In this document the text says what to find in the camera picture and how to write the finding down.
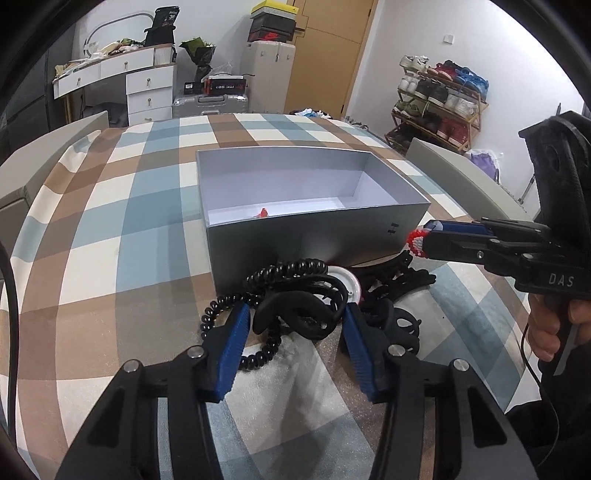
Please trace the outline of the right hand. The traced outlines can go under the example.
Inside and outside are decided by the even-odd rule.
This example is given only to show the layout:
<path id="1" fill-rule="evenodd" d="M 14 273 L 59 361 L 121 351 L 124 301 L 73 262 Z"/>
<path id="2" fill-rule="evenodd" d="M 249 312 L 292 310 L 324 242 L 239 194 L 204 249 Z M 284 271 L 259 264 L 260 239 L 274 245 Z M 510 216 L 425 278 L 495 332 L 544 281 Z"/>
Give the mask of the right hand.
<path id="1" fill-rule="evenodd" d="M 560 320 L 550 310 L 541 295 L 530 294 L 528 297 L 530 314 L 528 319 L 528 341 L 535 356 L 544 362 L 551 362 L 560 349 L 558 333 Z M 569 321 L 579 327 L 576 344 L 585 345 L 591 338 L 591 307 L 586 300 L 572 300 L 568 310 Z"/>

